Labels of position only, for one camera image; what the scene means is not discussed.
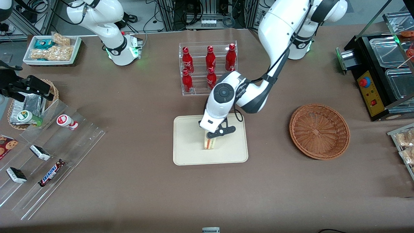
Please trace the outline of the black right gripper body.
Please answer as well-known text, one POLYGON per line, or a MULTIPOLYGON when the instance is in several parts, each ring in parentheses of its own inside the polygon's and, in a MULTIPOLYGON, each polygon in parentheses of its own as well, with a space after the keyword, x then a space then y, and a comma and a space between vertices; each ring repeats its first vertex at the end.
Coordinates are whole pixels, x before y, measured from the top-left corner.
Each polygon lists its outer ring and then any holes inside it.
POLYGON ((26 79, 31 77, 28 75, 26 78, 18 76, 14 70, 1 70, 0 71, 0 94, 3 96, 10 96, 9 92, 24 92, 26 94, 32 94, 33 92, 27 90, 26 79))

